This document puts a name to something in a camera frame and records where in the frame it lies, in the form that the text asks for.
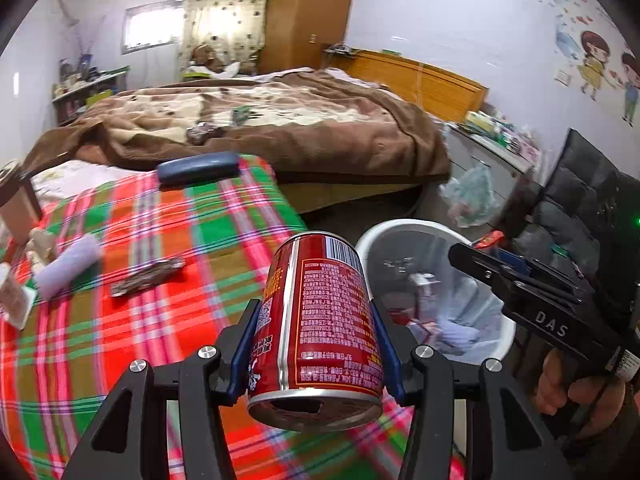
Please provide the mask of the person's right hand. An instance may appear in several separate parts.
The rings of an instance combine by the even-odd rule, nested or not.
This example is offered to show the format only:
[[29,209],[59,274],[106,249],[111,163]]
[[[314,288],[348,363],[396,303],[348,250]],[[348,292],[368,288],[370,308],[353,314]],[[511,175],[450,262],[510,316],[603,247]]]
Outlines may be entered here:
[[626,384],[615,377],[605,385],[600,377],[577,379],[563,385],[562,353],[552,349],[544,359],[533,402],[538,411],[555,415],[568,401],[593,408],[590,419],[580,430],[581,437],[592,437],[612,425],[623,407]]

